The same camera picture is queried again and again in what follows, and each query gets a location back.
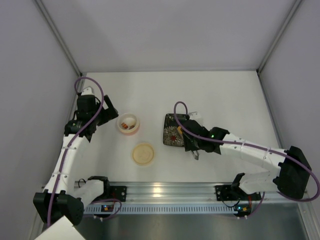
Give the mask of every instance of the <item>metal frame edge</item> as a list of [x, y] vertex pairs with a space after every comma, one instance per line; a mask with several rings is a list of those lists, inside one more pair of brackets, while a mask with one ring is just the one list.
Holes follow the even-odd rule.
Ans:
[[309, 239], [320, 240], [320, 225], [312, 203], [299, 203], [298, 207]]
[[47, 23], [49, 29], [51, 30], [51, 32], [53, 33], [55, 39], [57, 40], [58, 44], [60, 45], [63, 53], [65, 54], [66, 58], [68, 59], [68, 61], [70, 62], [73, 70], [75, 71], [75, 73], [77, 74], [78, 77], [82, 76], [82, 73], [75, 61], [75, 59], [73, 58], [72, 54], [70, 53], [64, 39], [62, 38], [59, 30], [56, 27], [56, 24], [54, 23], [54, 21], [52, 20], [46, 6], [44, 5], [42, 0], [32, 0], [34, 5], [36, 6], [36, 8], [39, 10], [40, 14], [42, 15], [44, 21]]
[[276, 49], [276, 47], [278, 46], [280, 40], [282, 39], [285, 31], [287, 30], [288, 26], [290, 25], [290, 23], [292, 22], [294, 16], [296, 15], [296, 13], [298, 12], [299, 8], [301, 7], [302, 3], [305, 0], [295, 0], [292, 7], [290, 8], [289, 12], [287, 13], [286, 17], [284, 18], [284, 21], [282, 22], [280, 28], [278, 29], [270, 47], [268, 48], [266, 54], [264, 55], [258, 69], [258, 75], [262, 72], [262, 70], [264, 69], [264, 67], [266, 66], [269, 58], [271, 57], [272, 53], [274, 52], [274, 50]]

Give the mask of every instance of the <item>yellow lid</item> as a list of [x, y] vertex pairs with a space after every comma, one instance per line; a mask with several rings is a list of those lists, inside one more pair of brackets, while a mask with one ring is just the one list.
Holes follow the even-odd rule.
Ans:
[[132, 159], [140, 166], [146, 166], [155, 157], [155, 150], [149, 143], [140, 143], [132, 151]]

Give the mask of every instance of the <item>white panel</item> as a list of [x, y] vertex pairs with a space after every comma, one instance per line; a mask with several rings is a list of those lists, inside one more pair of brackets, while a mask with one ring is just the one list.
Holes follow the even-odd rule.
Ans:
[[294, 0], [45, 0], [84, 72], [257, 69]]
[[31, 0], [0, 3], [0, 231], [26, 240], [54, 168], [75, 73]]
[[[238, 173], [260, 169], [240, 159], [200, 152], [199, 161], [183, 147], [163, 144], [163, 126], [174, 104], [184, 101], [198, 111], [208, 129], [221, 127], [257, 144], [277, 147], [277, 140], [255, 71], [114, 72], [89, 73], [108, 94], [119, 114], [134, 113], [140, 129], [132, 136], [120, 133], [116, 120], [97, 128], [83, 159], [78, 179], [107, 176], [112, 182], [232, 182]], [[90, 81], [98, 98], [99, 89]], [[177, 111], [184, 113], [179, 106]], [[150, 166], [134, 163], [135, 145], [153, 145]]]
[[[300, 147], [320, 178], [320, 1], [304, 1], [262, 72], [286, 147]], [[308, 189], [316, 191], [314, 181]], [[320, 200], [313, 202], [318, 218]]]

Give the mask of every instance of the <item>gray wall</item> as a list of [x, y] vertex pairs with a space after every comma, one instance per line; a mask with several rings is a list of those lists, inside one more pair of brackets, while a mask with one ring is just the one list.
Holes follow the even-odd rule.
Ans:
[[25, 240], [73, 99], [72, 68], [31, 0], [0, 3], [0, 232]]
[[[320, 1], [306, 0], [262, 73], [281, 138], [300, 147], [320, 178]], [[315, 193], [313, 180], [310, 194]], [[320, 200], [313, 202], [320, 217]]]
[[294, 0], [43, 2], [82, 71], [125, 72], [255, 70]]

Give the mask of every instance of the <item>purple cable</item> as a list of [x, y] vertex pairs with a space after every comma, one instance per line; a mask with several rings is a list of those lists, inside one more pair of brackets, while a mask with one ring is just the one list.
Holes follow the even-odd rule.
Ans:
[[[219, 144], [234, 144], [234, 145], [242, 145], [243, 143], [242, 142], [237, 142], [237, 141], [223, 141], [223, 140], [217, 140], [217, 139], [212, 139], [212, 138], [208, 138], [208, 137], [203, 137], [203, 136], [198, 136], [192, 132], [190, 132], [188, 129], [186, 129], [182, 124], [181, 122], [179, 121], [178, 119], [178, 116], [177, 116], [177, 105], [178, 104], [182, 104], [184, 105], [185, 107], [185, 111], [186, 111], [186, 114], [188, 114], [188, 108], [187, 108], [187, 105], [183, 102], [183, 101], [177, 101], [174, 105], [174, 108], [173, 108], [173, 115], [174, 115], [174, 119], [176, 120], [176, 122], [178, 123], [178, 125], [183, 129], [183, 131], [185, 131], [187, 134], [195, 137], [195, 138], [198, 138], [198, 139], [201, 139], [201, 140], [204, 140], [204, 141], [208, 141], [208, 142], [214, 142], [214, 143], [219, 143]], [[259, 150], [263, 150], [263, 151], [268, 151], [268, 148], [266, 147], [262, 147], [262, 146], [257, 146], [257, 145], [254, 145], [254, 144], [250, 144], [250, 143], [244, 143], [244, 146], [248, 146], [248, 147], [251, 147], [251, 148], [255, 148], [255, 149], [259, 149]], [[279, 152], [279, 151], [275, 151], [275, 150], [269, 150], [270, 153], [273, 153], [273, 154], [277, 154], [277, 155], [280, 155], [282, 157], [285, 157], [287, 159], [290, 159], [291, 161], [293, 161], [295, 164], [299, 165], [301, 168], [303, 168], [307, 173], [309, 173], [311, 175], [311, 177], [314, 179], [315, 183], [316, 183], [316, 187], [317, 187], [317, 190], [316, 190], [316, 194], [313, 196], [313, 197], [310, 197], [310, 198], [305, 198], [305, 199], [294, 199], [292, 197], [289, 197], [289, 196], [286, 196], [284, 195], [283, 193], [281, 192], [278, 192], [281, 196], [289, 199], [289, 200], [292, 200], [292, 201], [296, 201], [296, 202], [300, 202], [300, 203], [305, 203], [305, 202], [311, 202], [313, 200], [315, 200], [317, 197], [319, 197], [320, 195], [320, 182], [319, 180], [317, 179], [316, 175], [309, 169], [307, 168], [305, 165], [303, 165], [301, 162], [297, 161], [296, 159], [294, 159], [293, 157], [291, 156], [288, 156], [286, 155], [285, 153], [282, 153], [282, 152]]]
[[[73, 138], [70, 140], [70, 142], [68, 143], [67, 147], [69, 148], [73, 141], [79, 136], [79, 134], [89, 125], [93, 122], [93, 120], [98, 116], [98, 114], [100, 113], [101, 109], [103, 108], [103, 104], [104, 104], [104, 91], [102, 90], [101, 86], [99, 85], [99, 83], [90, 78], [90, 77], [87, 77], [87, 76], [81, 76], [79, 77], [75, 83], [74, 83], [74, 90], [77, 94], [79, 94], [79, 92], [77, 91], [77, 83], [82, 80], [82, 79], [88, 79], [92, 82], [94, 82], [98, 88], [100, 89], [100, 92], [101, 92], [101, 104], [98, 108], [98, 110], [96, 111], [95, 115], [73, 136]], [[63, 152], [63, 155], [62, 155], [62, 159], [61, 159], [61, 163], [60, 163], [60, 167], [59, 167], [59, 173], [55, 179], [55, 183], [54, 183], [54, 186], [53, 186], [53, 190], [52, 190], [52, 193], [51, 193], [51, 197], [50, 197], [50, 202], [49, 202], [49, 207], [48, 207], [48, 215], [47, 215], [47, 227], [50, 227], [51, 225], [51, 211], [52, 211], [52, 205], [54, 203], [54, 197], [55, 197], [55, 193], [56, 193], [56, 190], [57, 190], [57, 187], [58, 187], [58, 183], [59, 183], [59, 180], [60, 180], [60, 174], [62, 172], [62, 169], [64, 167], [64, 163], [65, 163], [65, 160], [66, 160], [66, 155], [67, 155], [67, 152], [68, 152], [68, 148], [66, 148]]]
[[[111, 214], [110, 216], [108, 216], [106, 218], [103, 218], [102, 219], [103, 221], [114, 218], [122, 208], [122, 202], [120, 200], [116, 199], [116, 198], [108, 198], [108, 199], [93, 201], [92, 204], [105, 203], [105, 202], [117, 202], [117, 203], [120, 204], [120, 207], [118, 208], [117, 211], [115, 211], [115, 213]], [[88, 218], [88, 217], [92, 217], [92, 216], [91, 215], [84, 215], [83, 217], [84, 218]]]

